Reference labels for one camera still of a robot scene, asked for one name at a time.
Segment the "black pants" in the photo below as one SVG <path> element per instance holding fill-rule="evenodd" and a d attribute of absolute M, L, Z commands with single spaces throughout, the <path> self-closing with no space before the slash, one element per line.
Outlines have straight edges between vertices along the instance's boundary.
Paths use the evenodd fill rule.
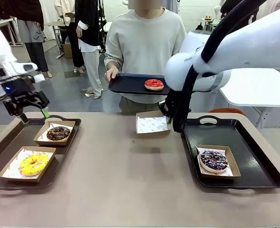
<path fill-rule="evenodd" d="M 71 45 L 73 64 L 75 67 L 81 67 L 84 65 L 84 59 L 81 50 L 78 48 L 77 25 L 75 22 L 70 22 L 66 29 Z"/>
<path fill-rule="evenodd" d="M 47 72 L 48 66 L 45 59 L 43 43 L 25 43 L 32 63 L 35 63 L 38 70 Z"/>

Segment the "gray sweatshirt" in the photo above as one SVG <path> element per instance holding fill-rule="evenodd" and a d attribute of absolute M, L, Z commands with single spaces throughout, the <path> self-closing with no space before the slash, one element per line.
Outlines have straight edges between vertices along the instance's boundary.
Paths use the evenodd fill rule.
<path fill-rule="evenodd" d="M 131 10 L 112 23 L 106 40 L 105 65 L 115 61 L 122 73 L 164 75 L 167 61 L 179 52 L 185 36 L 182 20 L 173 12 L 165 10 L 156 19 L 144 19 Z M 157 95 L 122 95 L 142 104 L 164 99 Z"/>

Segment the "red icing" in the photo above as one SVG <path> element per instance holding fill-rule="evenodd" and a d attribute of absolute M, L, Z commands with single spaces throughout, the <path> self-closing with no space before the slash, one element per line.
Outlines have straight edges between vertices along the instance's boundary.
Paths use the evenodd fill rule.
<path fill-rule="evenodd" d="M 164 87 L 163 82 L 157 79 L 149 79 L 145 82 L 145 85 L 149 87 L 155 87 L 155 88 Z"/>

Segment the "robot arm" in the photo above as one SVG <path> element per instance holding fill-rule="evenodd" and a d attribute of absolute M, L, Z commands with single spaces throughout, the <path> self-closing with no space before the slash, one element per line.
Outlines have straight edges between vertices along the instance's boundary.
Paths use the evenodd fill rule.
<path fill-rule="evenodd" d="M 225 27 L 225 21 L 231 23 L 229 14 L 218 25 L 218 30 Z M 177 132 L 184 129 L 191 94 L 223 87 L 230 77 L 228 70 L 280 68 L 280 10 L 227 36 L 224 34 L 222 40 L 217 37 L 221 36 L 217 32 L 215 30 L 210 37 L 188 34 L 180 53 L 173 56 L 166 65 L 164 77 L 171 91 L 159 107 L 164 115 L 174 119 L 173 127 Z"/>
<path fill-rule="evenodd" d="M 11 48 L 0 30 L 0 84 L 9 99 L 4 105 L 10 115 L 21 118 L 24 124 L 28 119 L 23 113 L 26 106 L 39 108 L 44 116 L 49 117 L 47 105 L 49 100 L 42 91 L 35 91 L 33 83 L 43 81 L 43 75 L 31 76 L 30 72 L 37 69 L 33 63 L 17 63 Z"/>

